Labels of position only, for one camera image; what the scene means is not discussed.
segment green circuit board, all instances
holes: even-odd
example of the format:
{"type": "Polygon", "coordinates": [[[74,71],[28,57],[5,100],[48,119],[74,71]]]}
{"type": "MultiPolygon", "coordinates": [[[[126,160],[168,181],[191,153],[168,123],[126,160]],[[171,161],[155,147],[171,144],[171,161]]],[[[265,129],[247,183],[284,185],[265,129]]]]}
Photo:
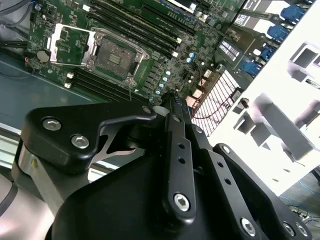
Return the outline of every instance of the green circuit board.
{"type": "Polygon", "coordinates": [[[117,99],[108,97],[115,94],[108,83],[124,92],[130,86],[155,105],[172,89],[186,97],[213,66],[244,1],[195,2],[191,14],[165,0],[40,0],[30,19],[29,63],[100,102],[117,99]]]}

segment screw head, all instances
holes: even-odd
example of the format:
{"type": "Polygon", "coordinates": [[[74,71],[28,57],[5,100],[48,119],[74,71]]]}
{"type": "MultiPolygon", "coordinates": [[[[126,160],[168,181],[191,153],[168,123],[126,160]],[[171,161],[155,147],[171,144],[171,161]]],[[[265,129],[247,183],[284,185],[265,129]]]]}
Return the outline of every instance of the screw head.
{"type": "Polygon", "coordinates": [[[198,133],[202,134],[202,129],[198,127],[197,125],[193,125],[194,130],[196,130],[198,133]]]}
{"type": "Polygon", "coordinates": [[[223,146],[222,148],[227,154],[229,154],[231,152],[227,146],[223,146]]]}
{"type": "Polygon", "coordinates": [[[294,237],[296,234],[295,234],[295,231],[292,229],[292,227],[288,224],[288,223],[286,223],[286,222],[284,222],[283,223],[283,226],[284,226],[284,229],[292,236],[292,237],[294,237]]]}
{"type": "Polygon", "coordinates": [[[241,218],[241,226],[243,230],[251,237],[254,237],[256,235],[256,229],[248,219],[241,218]]]}
{"type": "Polygon", "coordinates": [[[151,110],[147,106],[142,107],[143,111],[145,111],[147,114],[151,113],[151,110]]]}
{"type": "Polygon", "coordinates": [[[86,149],[89,147],[89,140],[82,135],[75,135],[71,138],[71,143],[78,149],[86,149]]]}
{"type": "Polygon", "coordinates": [[[42,123],[43,127],[47,130],[50,131],[57,131],[59,129],[61,129],[61,123],[53,118],[48,118],[46,120],[43,121],[42,123]]]}
{"type": "Polygon", "coordinates": [[[303,236],[308,237],[308,232],[300,223],[296,222],[295,225],[297,226],[297,228],[299,229],[300,233],[302,233],[303,236]]]}
{"type": "Polygon", "coordinates": [[[174,119],[176,122],[178,122],[178,123],[181,122],[181,120],[180,120],[176,115],[173,115],[172,117],[173,117],[173,119],[174,119]]]}
{"type": "Polygon", "coordinates": [[[177,193],[173,197],[175,205],[182,211],[187,212],[190,208],[190,203],[186,196],[182,195],[181,193],[177,193]]]}

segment gray metal surface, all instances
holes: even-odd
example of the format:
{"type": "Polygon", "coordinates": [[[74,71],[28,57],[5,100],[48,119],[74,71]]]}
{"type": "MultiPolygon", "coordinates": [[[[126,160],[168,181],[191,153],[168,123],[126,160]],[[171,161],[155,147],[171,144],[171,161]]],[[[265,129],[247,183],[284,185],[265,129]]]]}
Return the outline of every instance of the gray metal surface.
{"type": "Polygon", "coordinates": [[[18,164],[21,170],[32,178],[54,215],[67,197],[89,184],[89,171],[76,175],[63,174],[48,163],[39,160],[24,145],[21,148],[18,164]]]}
{"type": "MultiPolygon", "coordinates": [[[[12,183],[0,175],[0,202],[6,196],[12,183]]],[[[18,192],[0,217],[0,239],[43,240],[53,223],[48,205],[37,197],[18,189],[18,192]]]]}
{"type": "MultiPolygon", "coordinates": [[[[0,72],[23,76],[23,66],[0,53],[0,72]]],[[[39,76],[13,79],[0,75],[0,123],[21,130],[25,115],[36,108],[94,103],[39,76]]]]}
{"type": "Polygon", "coordinates": [[[292,153],[295,160],[302,159],[315,149],[315,145],[299,128],[273,103],[260,109],[265,119],[292,153]]]}
{"type": "Polygon", "coordinates": [[[5,199],[11,189],[12,183],[4,176],[0,175],[0,203],[5,199]]]}

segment hole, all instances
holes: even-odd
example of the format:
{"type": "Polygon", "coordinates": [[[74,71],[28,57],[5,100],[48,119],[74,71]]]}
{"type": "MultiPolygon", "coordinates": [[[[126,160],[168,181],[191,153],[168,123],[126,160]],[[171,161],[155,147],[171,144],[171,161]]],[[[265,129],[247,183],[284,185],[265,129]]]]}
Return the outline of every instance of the hole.
{"type": "Polygon", "coordinates": [[[226,184],[231,185],[231,181],[228,178],[225,178],[224,181],[226,182],[226,184]]]}
{"type": "Polygon", "coordinates": [[[186,164],[186,160],[184,160],[182,157],[179,157],[179,158],[178,158],[178,161],[179,161],[181,164],[186,164]]]}
{"type": "Polygon", "coordinates": [[[295,64],[300,67],[306,68],[317,56],[317,53],[313,52],[309,48],[305,48],[300,56],[294,61],[295,64]]]}

